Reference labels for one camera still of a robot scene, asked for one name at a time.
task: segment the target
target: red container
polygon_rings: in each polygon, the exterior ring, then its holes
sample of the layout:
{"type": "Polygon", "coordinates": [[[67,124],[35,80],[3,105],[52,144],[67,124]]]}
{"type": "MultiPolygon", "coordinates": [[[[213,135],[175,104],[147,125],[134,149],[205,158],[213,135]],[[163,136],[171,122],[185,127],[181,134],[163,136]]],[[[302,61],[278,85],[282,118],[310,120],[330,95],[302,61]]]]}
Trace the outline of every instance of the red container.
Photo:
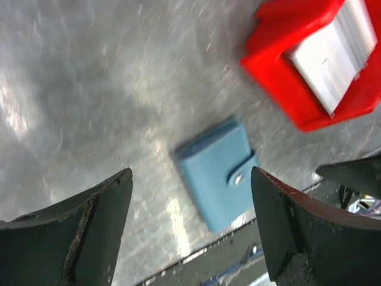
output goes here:
{"type": "Polygon", "coordinates": [[[285,54],[332,22],[345,0],[272,0],[255,17],[241,65],[303,131],[320,129],[371,113],[381,97],[381,1],[365,0],[379,43],[368,66],[351,83],[331,118],[285,54]]]}

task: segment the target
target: gray metal surface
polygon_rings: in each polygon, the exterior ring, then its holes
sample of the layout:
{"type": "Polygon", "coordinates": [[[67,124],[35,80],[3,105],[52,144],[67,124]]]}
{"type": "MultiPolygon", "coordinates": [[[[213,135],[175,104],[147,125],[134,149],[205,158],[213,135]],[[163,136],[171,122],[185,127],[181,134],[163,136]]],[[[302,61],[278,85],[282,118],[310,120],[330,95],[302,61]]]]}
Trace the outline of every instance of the gray metal surface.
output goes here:
{"type": "Polygon", "coordinates": [[[297,188],[381,146],[380,109],[301,133],[241,72],[258,2],[2,1],[0,219],[131,167],[113,285],[132,285],[215,238],[170,156],[203,128],[236,114],[262,167],[297,188]]]}

